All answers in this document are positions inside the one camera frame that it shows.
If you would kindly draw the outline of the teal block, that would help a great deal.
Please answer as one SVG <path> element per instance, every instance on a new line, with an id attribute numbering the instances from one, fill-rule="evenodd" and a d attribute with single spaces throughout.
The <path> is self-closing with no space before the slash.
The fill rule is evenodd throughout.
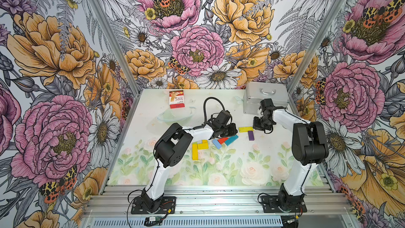
<path id="1" fill-rule="evenodd" d="M 238 140 L 238 136 L 232 136 L 226 139 L 226 141 L 224 142 L 227 146 L 229 146 L 230 144 L 232 144 L 234 141 Z"/>

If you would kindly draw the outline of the purple block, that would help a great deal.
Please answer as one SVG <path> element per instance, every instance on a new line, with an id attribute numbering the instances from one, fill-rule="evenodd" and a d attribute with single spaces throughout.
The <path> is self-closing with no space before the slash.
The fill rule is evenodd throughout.
<path id="1" fill-rule="evenodd" d="M 247 133 L 248 133 L 249 141 L 254 141 L 255 140 L 254 132 L 252 130 L 250 130 Z"/>

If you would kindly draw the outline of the red block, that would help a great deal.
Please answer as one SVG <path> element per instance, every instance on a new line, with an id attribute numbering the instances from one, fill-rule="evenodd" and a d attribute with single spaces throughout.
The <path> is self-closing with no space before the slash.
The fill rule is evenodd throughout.
<path id="1" fill-rule="evenodd" d="M 220 144 L 223 144 L 225 141 L 227 141 L 228 140 L 228 138 L 227 137 L 224 137 L 224 138 L 220 138 L 219 140 L 218 140 L 218 142 L 220 143 Z"/>

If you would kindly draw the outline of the yellow-green block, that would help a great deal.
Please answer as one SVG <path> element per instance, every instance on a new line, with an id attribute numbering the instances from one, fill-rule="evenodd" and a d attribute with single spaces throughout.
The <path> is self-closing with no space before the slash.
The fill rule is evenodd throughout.
<path id="1" fill-rule="evenodd" d="M 239 127 L 238 130 L 240 133 L 246 133 L 246 132 L 253 131 L 254 129 L 253 129 L 253 127 Z"/>

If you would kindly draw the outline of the long yellow block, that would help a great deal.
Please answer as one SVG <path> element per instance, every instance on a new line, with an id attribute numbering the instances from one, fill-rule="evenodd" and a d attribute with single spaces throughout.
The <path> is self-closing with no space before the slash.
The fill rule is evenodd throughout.
<path id="1" fill-rule="evenodd" d="M 192 160 L 198 160 L 198 144 L 192 144 Z"/>

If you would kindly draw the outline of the yellow block crosswise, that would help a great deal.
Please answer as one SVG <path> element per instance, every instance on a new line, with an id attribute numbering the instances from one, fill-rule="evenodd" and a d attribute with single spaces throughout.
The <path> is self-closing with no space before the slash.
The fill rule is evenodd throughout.
<path id="1" fill-rule="evenodd" d="M 209 144 L 208 144 L 208 142 L 202 142 L 202 143 L 197 144 L 197 148 L 198 148 L 198 150 L 209 149 Z"/>

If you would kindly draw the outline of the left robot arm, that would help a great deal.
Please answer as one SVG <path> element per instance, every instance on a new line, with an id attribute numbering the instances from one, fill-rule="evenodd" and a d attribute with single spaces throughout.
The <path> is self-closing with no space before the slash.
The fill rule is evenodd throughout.
<path id="1" fill-rule="evenodd" d="M 217 126 L 208 123 L 205 126 L 196 127 L 183 127 L 178 123 L 173 123 L 155 144 L 154 158 L 157 165 L 154 175 L 141 193 L 143 208 L 150 213 L 158 211 L 169 172 L 182 160 L 191 143 L 232 137 L 236 134 L 235 123 Z"/>

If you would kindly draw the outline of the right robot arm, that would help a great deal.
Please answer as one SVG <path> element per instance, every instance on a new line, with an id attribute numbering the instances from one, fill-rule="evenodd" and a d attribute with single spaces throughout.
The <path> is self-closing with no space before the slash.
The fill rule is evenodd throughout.
<path id="1" fill-rule="evenodd" d="M 295 158 L 288 178 L 281 185 L 278 196 L 272 199 L 281 212 L 305 211 L 305 188 L 318 164 L 329 156 L 324 126 L 289 113 L 285 109 L 270 109 L 254 117 L 253 128 L 272 133 L 275 125 L 292 132 L 291 151 Z"/>

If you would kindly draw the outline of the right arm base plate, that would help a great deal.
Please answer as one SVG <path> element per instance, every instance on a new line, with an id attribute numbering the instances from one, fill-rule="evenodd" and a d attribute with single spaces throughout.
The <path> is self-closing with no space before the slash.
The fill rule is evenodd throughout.
<path id="1" fill-rule="evenodd" d="M 308 211 L 304 201 L 304 195 L 278 196 L 263 193 L 258 196 L 258 201 L 264 213 L 303 214 Z"/>

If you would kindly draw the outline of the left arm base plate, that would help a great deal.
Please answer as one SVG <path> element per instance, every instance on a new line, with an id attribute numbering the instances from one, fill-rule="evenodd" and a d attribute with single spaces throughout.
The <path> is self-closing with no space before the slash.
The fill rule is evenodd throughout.
<path id="1" fill-rule="evenodd" d="M 131 214 L 174 214 L 176 208 L 175 196 L 162 196 L 152 201 L 148 196 L 137 196 L 130 208 Z"/>

